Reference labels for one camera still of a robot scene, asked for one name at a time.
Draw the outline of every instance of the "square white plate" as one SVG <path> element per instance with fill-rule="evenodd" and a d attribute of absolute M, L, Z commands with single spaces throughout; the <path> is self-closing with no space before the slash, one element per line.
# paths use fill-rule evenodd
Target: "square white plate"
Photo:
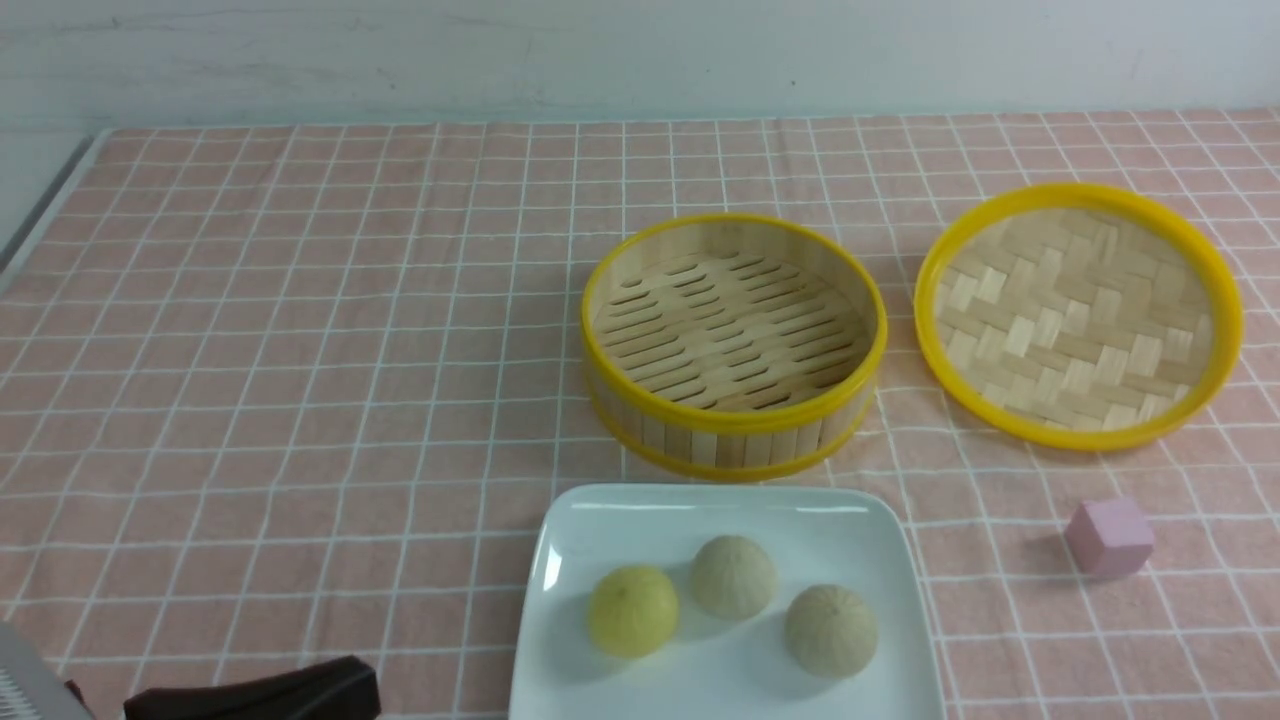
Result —
<path fill-rule="evenodd" d="M 755 539 L 778 594 L 741 624 L 717 620 L 687 591 L 698 548 L 719 534 Z M 654 564 L 681 593 L 680 629 L 658 652 L 613 660 L 586 635 L 595 583 Z M 860 593 L 879 619 L 872 664 L 841 683 L 800 669 L 782 642 L 791 600 L 810 584 Z M 906 536 L 893 511 L 841 489 L 584 486 L 547 512 L 525 596 L 511 720 L 831 717 L 943 720 L 942 684 Z"/>

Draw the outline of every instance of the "gray object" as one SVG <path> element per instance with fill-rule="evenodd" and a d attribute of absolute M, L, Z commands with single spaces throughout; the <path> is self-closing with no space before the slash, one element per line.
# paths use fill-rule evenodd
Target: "gray object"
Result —
<path fill-rule="evenodd" d="M 93 720 L 18 630 L 0 621 L 0 720 Z"/>

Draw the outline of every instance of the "table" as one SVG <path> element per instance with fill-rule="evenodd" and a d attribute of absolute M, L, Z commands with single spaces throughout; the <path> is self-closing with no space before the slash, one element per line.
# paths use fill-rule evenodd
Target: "table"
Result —
<path fill-rule="evenodd" d="M 503 717 L 553 497 L 669 480 L 593 416 L 594 263 L 672 215 L 838 238 L 890 313 L 878 401 L 786 482 L 906 523 L 952 717 L 1280 715 L 1280 117 L 1061 113 L 120 129 L 0 297 L 0 612 L 100 717 L 145 687 L 357 653 L 389 717 Z M 1212 407 L 1106 457 L 1030 448 L 924 366 L 911 283 L 1028 183 L 1133 187 L 1248 309 Z M 1059 532 L 1133 496 L 1157 550 L 1082 582 Z"/>

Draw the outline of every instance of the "pink cube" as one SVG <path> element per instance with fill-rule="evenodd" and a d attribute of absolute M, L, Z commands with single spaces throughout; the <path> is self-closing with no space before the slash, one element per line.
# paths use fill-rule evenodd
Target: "pink cube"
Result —
<path fill-rule="evenodd" d="M 1138 503 L 1117 497 L 1080 503 L 1066 525 L 1066 544 L 1082 571 L 1114 578 L 1142 570 L 1156 536 Z"/>

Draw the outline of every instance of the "yellow plastic rim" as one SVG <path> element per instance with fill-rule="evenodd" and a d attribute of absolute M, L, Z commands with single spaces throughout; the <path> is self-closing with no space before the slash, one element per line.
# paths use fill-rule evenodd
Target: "yellow plastic rim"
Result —
<path fill-rule="evenodd" d="M 870 350 L 867 351 L 867 357 L 863 359 L 861 364 L 859 364 L 847 378 L 840 380 L 838 384 L 818 397 L 813 397 L 787 407 L 758 410 L 753 413 L 726 413 L 723 410 L 701 410 L 699 407 L 690 407 L 652 395 L 636 383 L 631 382 L 625 374 L 622 374 L 621 370 L 618 370 L 618 368 L 613 365 L 613 363 L 608 360 L 604 355 L 604 348 L 600 347 L 599 342 L 596 342 L 595 334 L 590 329 L 591 297 L 595 295 L 596 284 L 600 282 L 600 275 L 603 274 L 604 268 L 609 266 L 632 245 L 644 242 L 646 238 L 658 233 L 684 225 L 723 222 L 763 223 L 777 225 L 787 229 L 788 232 L 804 236 L 808 240 L 822 243 L 827 250 L 847 263 L 863 279 L 863 283 L 867 284 L 868 292 L 872 297 L 872 305 L 876 307 L 876 337 L 872 341 Z M 676 218 L 675 220 L 668 220 L 643 231 L 632 236 L 622 245 L 614 247 L 612 252 L 600 260 L 595 270 L 591 273 L 591 277 L 586 281 L 586 290 L 582 292 L 580 323 L 582 328 L 582 345 L 586 348 L 586 359 L 599 372 L 600 377 L 609 386 L 609 388 L 613 389 L 613 392 L 618 393 L 621 398 L 626 400 L 630 405 L 635 406 L 645 415 L 654 416 L 666 423 L 682 425 L 691 430 L 712 434 L 772 433 L 804 425 L 831 415 L 840 409 L 840 406 L 852 398 L 854 395 L 856 395 L 858 391 L 873 377 L 876 368 L 879 365 L 881 357 L 884 355 L 884 347 L 888 345 L 888 314 L 884 311 L 884 300 L 881 297 L 879 288 L 876 287 L 876 282 L 872 279 L 870 273 L 868 273 L 852 255 L 831 240 L 827 240 L 826 237 L 803 225 L 780 220 L 777 218 L 735 213 Z"/>
<path fill-rule="evenodd" d="M 876 402 L 876 393 L 873 391 L 867 395 L 867 400 L 863 402 L 863 407 L 858 411 L 858 415 L 854 416 L 854 421 L 850 423 L 849 427 L 836 437 L 836 439 L 819 447 L 809 455 L 788 460 L 787 462 L 778 462 L 777 465 L 765 465 L 762 468 L 716 468 L 713 465 L 698 465 L 677 460 L 675 457 L 668 457 L 667 455 L 663 455 L 648 445 L 637 441 L 627 434 L 627 432 L 622 429 L 622 425 L 614 423 L 613 418 L 603 411 L 594 391 L 588 389 L 588 393 L 591 398 L 591 406 L 595 409 L 596 416 L 600 418 L 600 423 L 604 424 L 605 429 L 613 433 L 613 437 L 622 443 L 622 447 L 626 447 L 631 452 L 635 452 L 640 457 L 644 457 L 663 470 L 668 470 L 677 475 L 699 478 L 703 480 L 716 480 L 719 483 L 758 483 L 762 480 L 772 480 L 794 475 L 800 470 L 809 469 L 835 455 L 837 450 L 844 447 L 844 445 L 849 442 L 849 438 L 854 437 L 854 432 L 861 427 L 863 420 L 867 418 L 867 411 L 870 410 L 872 404 Z"/>
<path fill-rule="evenodd" d="M 1079 208 L 1137 223 L 1164 237 L 1196 269 L 1213 313 L 1213 354 L 1199 383 L 1167 413 L 1140 425 L 1108 432 L 1047 428 L 988 402 L 947 360 L 933 320 L 933 299 L 943 270 L 978 232 L 1011 215 L 1050 208 Z M 1178 429 L 1208 405 L 1235 366 L 1244 336 L 1244 307 L 1226 261 L 1194 225 L 1164 205 L 1126 190 L 1084 183 L 1042 184 L 1001 195 L 965 213 L 929 250 L 915 283 L 915 333 L 925 363 L 942 387 L 974 415 L 1006 433 L 1048 447 L 1106 452 L 1148 443 Z"/>

